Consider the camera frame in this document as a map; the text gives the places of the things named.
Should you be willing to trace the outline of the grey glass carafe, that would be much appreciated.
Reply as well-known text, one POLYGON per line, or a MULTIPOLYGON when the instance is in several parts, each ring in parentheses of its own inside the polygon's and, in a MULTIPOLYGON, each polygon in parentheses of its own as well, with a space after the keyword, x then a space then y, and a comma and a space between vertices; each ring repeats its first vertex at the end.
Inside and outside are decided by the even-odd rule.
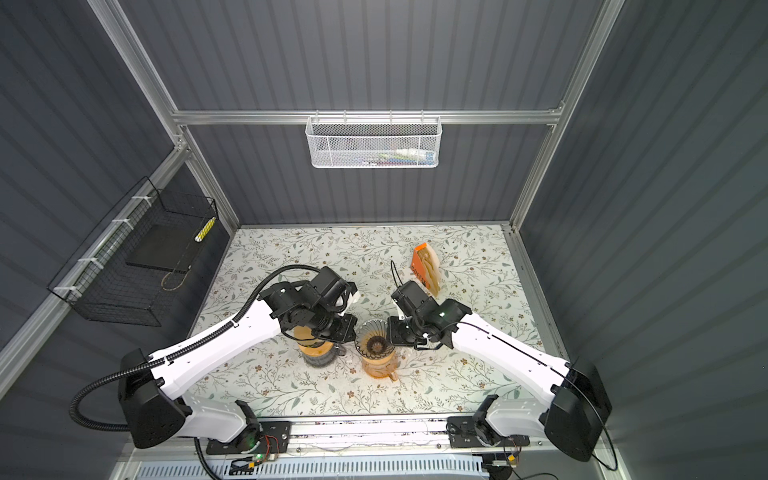
POLYGON ((347 351, 345 348, 332 347, 330 350, 321 354, 301 351, 301 356, 307 365, 314 368, 323 368, 330 365, 337 358, 344 357, 346 353, 347 351))

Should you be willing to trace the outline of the grey glass dripper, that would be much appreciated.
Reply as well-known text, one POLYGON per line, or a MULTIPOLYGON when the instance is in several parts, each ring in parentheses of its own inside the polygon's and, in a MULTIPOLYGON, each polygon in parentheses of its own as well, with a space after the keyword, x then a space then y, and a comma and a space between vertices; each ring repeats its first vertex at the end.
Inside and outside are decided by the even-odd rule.
POLYGON ((355 348, 358 353, 370 357, 388 355, 395 347, 388 333, 385 320, 370 320, 356 330, 355 348))

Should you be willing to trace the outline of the orange coffee filter pack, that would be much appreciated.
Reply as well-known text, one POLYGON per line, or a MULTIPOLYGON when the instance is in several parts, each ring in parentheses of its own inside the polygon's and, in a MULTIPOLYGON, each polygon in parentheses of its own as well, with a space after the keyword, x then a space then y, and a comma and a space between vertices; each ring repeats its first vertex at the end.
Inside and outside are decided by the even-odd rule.
POLYGON ((422 243, 414 248, 411 270, 433 296, 439 295, 441 279, 439 259, 428 243, 422 243))

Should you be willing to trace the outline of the orange glass carafe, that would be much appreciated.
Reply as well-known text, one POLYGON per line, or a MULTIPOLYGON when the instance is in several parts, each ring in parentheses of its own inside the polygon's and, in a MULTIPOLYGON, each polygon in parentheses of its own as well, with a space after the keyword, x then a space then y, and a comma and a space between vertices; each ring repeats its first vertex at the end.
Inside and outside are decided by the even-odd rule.
POLYGON ((398 365, 398 358, 397 362, 391 362, 386 365, 367 365, 362 360, 362 368, 369 376, 376 379, 389 378, 393 382, 399 379, 397 374, 398 365))

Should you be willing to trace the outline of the bamboo ring holder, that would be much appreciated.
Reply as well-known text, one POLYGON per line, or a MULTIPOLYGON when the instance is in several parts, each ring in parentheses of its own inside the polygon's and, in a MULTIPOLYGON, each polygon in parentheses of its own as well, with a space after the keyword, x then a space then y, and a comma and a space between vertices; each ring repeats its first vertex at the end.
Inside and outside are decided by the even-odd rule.
POLYGON ((397 362, 397 354, 395 351, 390 352, 388 355, 370 357, 366 355, 361 356, 363 362, 367 365, 386 365, 391 362, 397 362))
POLYGON ((304 355, 320 357, 326 355, 334 347, 334 343, 323 340, 301 341, 298 347, 304 355))

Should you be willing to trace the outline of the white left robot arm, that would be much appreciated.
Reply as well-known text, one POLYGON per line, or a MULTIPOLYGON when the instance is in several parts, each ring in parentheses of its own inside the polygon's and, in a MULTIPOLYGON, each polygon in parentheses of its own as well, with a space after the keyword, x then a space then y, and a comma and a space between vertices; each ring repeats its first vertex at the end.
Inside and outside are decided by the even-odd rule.
POLYGON ((154 366, 119 383, 118 399, 134 445, 158 446, 177 437, 230 445, 241 452, 263 446, 256 414, 243 400, 221 403, 195 397, 189 389, 237 355, 276 337, 346 343, 357 319, 348 313, 357 286, 329 267, 309 280, 277 281, 279 268, 262 280, 241 309, 203 332, 150 355, 154 366))

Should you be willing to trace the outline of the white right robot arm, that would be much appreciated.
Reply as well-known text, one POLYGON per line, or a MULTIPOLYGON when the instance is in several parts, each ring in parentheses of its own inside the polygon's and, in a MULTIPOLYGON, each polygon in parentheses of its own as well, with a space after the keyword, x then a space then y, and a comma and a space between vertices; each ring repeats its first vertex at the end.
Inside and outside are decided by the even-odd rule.
POLYGON ((496 446, 516 435, 544 436, 574 460, 592 458, 612 411, 594 364, 537 350, 456 300, 437 302, 414 281, 397 287, 391 298, 398 309, 388 320, 394 345, 456 350, 492 365, 533 397, 534 406, 518 407, 487 395, 470 427, 482 444, 496 446))

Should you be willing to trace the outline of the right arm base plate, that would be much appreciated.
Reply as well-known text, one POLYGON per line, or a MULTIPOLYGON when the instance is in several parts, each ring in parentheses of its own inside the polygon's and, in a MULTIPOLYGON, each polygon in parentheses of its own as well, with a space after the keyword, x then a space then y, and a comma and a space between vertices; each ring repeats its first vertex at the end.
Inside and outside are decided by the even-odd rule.
POLYGON ((449 436, 450 446, 455 449, 481 447, 518 448, 530 445, 530 439, 525 435, 501 437, 493 433, 489 427, 482 427, 481 432, 478 432, 472 416, 448 417, 446 431, 449 436))

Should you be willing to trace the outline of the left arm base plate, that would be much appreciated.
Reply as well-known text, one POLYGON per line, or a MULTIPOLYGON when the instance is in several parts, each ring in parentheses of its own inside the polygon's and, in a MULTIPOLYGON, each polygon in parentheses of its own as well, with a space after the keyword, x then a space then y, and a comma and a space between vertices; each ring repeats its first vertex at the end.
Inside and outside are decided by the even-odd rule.
POLYGON ((277 455, 286 453, 292 423, 289 421, 261 421, 259 427, 249 425, 233 441, 222 443, 210 440, 207 455, 277 455))

